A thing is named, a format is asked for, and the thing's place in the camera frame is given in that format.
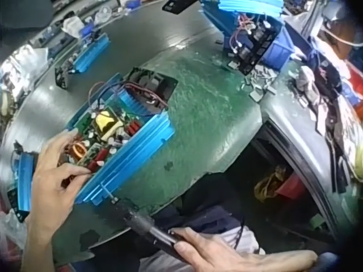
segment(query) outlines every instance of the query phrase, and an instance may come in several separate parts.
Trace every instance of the blue heat sink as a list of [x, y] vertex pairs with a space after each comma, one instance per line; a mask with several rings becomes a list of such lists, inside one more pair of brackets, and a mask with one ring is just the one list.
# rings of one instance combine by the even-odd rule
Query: blue heat sink
[[284, 8], [283, 0], [220, 0], [218, 7], [224, 11], [266, 14], [280, 17]]
[[17, 163], [18, 209], [20, 211], [30, 211], [33, 164], [33, 155], [26, 152], [20, 155]]
[[[121, 76], [116, 74], [95, 92], [91, 101], [95, 101], [106, 86], [121, 80]], [[118, 94], [119, 96], [116, 97], [116, 99], [120, 99], [133, 113], [141, 115], [150, 114], [147, 109], [131, 97], [126, 90], [119, 90]], [[103, 98], [106, 99], [106, 104], [108, 104], [109, 101], [115, 99], [113, 91], [107, 91]], [[86, 110], [88, 110], [87, 104], [76, 113], [69, 122], [67, 128], [73, 128], [77, 120]], [[87, 182], [78, 193], [76, 203], [92, 201], [93, 204], [99, 205], [104, 198], [108, 197], [107, 193], [100, 186], [101, 183], [110, 192], [115, 191], [140, 169], [175, 132], [166, 111], [152, 117], [140, 117], [140, 119], [144, 122], [143, 127]]]
[[85, 72], [108, 44], [109, 38], [106, 33], [103, 33], [75, 60], [74, 68], [76, 71], [79, 73]]

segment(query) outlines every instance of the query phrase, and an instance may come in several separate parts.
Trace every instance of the aluminum heat sink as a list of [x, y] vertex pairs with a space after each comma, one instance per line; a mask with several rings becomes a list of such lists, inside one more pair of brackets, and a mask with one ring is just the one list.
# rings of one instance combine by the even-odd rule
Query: aluminum heat sink
[[220, 0], [218, 7], [225, 11], [266, 14], [280, 17], [284, 7], [283, 0]]

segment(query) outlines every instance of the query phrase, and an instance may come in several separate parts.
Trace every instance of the cable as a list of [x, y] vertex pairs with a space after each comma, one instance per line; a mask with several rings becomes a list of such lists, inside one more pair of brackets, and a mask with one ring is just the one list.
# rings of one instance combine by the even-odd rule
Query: cable
[[[98, 109], [93, 109], [92, 108], [92, 103], [91, 103], [91, 94], [92, 94], [92, 92], [93, 92], [93, 89], [97, 86], [97, 85], [99, 85], [99, 84], [101, 84], [101, 83], [103, 83], [104, 84], [104, 82], [97, 82], [97, 83], [95, 83], [92, 87], [91, 87], [91, 89], [88, 91], [88, 106], [90, 107], [90, 109], [93, 111], [93, 112], [95, 112], [95, 113], [97, 113], [97, 114], [100, 114], [100, 115], [102, 115], [102, 116], [106, 116], [105, 114], [103, 114], [101, 111], [99, 111]], [[165, 108], [167, 108], [168, 109], [168, 104], [160, 97], [160, 96], [158, 96], [155, 92], [153, 92], [152, 90], [149, 90], [149, 89], [147, 89], [147, 88], [145, 88], [145, 87], [142, 87], [142, 86], [140, 86], [140, 85], [138, 85], [138, 84], [136, 84], [136, 83], [134, 83], [134, 82], [129, 82], [129, 81], [125, 81], [125, 82], [123, 82], [123, 81], [120, 81], [120, 82], [116, 82], [116, 83], [113, 83], [113, 84], [111, 84], [111, 85], [108, 85], [108, 86], [106, 86], [106, 88], [99, 94], [99, 97], [98, 97], [98, 106], [100, 105], [100, 99], [102, 98], [102, 96], [109, 90], [109, 89], [111, 89], [112, 88], [112, 90], [114, 91], [114, 93], [115, 93], [115, 96], [117, 97], [118, 96], [118, 92], [115, 90], [115, 88], [114, 87], [116, 87], [116, 86], [119, 86], [118, 87], [118, 89], [122, 89], [122, 88], [128, 88], [128, 87], [131, 87], [130, 88], [130, 90], [132, 90], [132, 91], [136, 91], [136, 90], [134, 90], [134, 88], [135, 89], [138, 89], [139, 91], [142, 91], [142, 92], [146, 92], [146, 93], [148, 93], [151, 97], [153, 97], [154, 99], [157, 99], [161, 104], [163, 104], [163, 106], [165, 107]], [[136, 114], [136, 113], [132, 113], [132, 112], [125, 112], [126, 114], [129, 114], [129, 115], [134, 115], [134, 116], [139, 116], [139, 117], [150, 117], [150, 116], [153, 116], [153, 115], [155, 115], [155, 114]]]
[[101, 114], [102, 116], [106, 116], [100, 112], [98, 112], [97, 110], [94, 110], [92, 108], [92, 102], [91, 102], [91, 94], [93, 93], [93, 90], [94, 88], [97, 86], [97, 85], [100, 85], [100, 84], [105, 84], [104, 81], [99, 81], [99, 82], [96, 82], [95, 84], [93, 84], [93, 86], [90, 88], [90, 90], [88, 91], [88, 97], [87, 97], [87, 101], [88, 101], [88, 106], [89, 108], [91, 109], [91, 111], [95, 112], [95, 113], [98, 113], [98, 114]]
[[238, 231], [237, 238], [236, 238], [236, 244], [234, 245], [234, 250], [237, 250], [238, 244], [242, 238], [242, 232], [243, 232], [243, 225], [240, 225], [240, 230]]
[[322, 31], [325, 31], [327, 34], [329, 34], [330, 36], [332, 36], [336, 40], [342, 42], [343, 44], [348, 44], [348, 45], [351, 45], [351, 46], [354, 46], [354, 47], [362, 47], [363, 46], [363, 42], [361, 42], [360, 44], [355, 44], [353, 42], [345, 41], [345, 40], [339, 38], [338, 36], [336, 36], [335, 34], [333, 34], [332, 32], [330, 32], [325, 26], [322, 26], [321, 27], [321, 30]]

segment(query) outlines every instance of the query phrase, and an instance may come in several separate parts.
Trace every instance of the fingernail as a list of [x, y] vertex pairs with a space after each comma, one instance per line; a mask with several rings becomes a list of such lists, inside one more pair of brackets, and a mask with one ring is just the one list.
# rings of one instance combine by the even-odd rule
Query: fingernail
[[82, 167], [79, 170], [80, 170], [80, 172], [82, 172], [82, 175], [87, 175], [87, 174], [91, 173], [91, 171], [86, 167]]
[[72, 129], [71, 131], [69, 131], [69, 133], [76, 135], [78, 133], [78, 128], [75, 127], [74, 129]]
[[185, 244], [183, 242], [178, 242], [174, 245], [177, 251], [185, 251]]

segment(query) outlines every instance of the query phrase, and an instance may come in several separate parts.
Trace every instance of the red wire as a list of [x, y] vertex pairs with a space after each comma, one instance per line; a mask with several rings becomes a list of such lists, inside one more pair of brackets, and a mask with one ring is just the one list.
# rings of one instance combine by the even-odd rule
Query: red wire
[[93, 84], [93, 86], [90, 88], [90, 90], [88, 91], [88, 98], [87, 98], [87, 101], [88, 101], [88, 106], [92, 109], [92, 103], [91, 103], [91, 94], [93, 93], [93, 90], [94, 88], [97, 86], [97, 85], [100, 85], [100, 84], [104, 84], [105, 82], [104, 81], [99, 81], [99, 82], [96, 82], [95, 84]]
[[158, 96], [155, 92], [153, 92], [152, 90], [149, 90], [145, 87], [141, 87], [140, 85], [137, 85], [135, 83], [131, 83], [131, 82], [127, 82], [125, 83], [125, 87], [127, 86], [131, 86], [131, 87], [134, 87], [135, 89], [138, 89], [140, 91], [143, 91], [143, 92], [147, 92], [148, 94], [150, 94], [151, 96], [153, 96], [154, 98], [156, 98], [157, 100], [159, 100], [159, 102], [161, 104], [163, 104], [164, 107], [168, 108], [168, 104], [160, 97]]

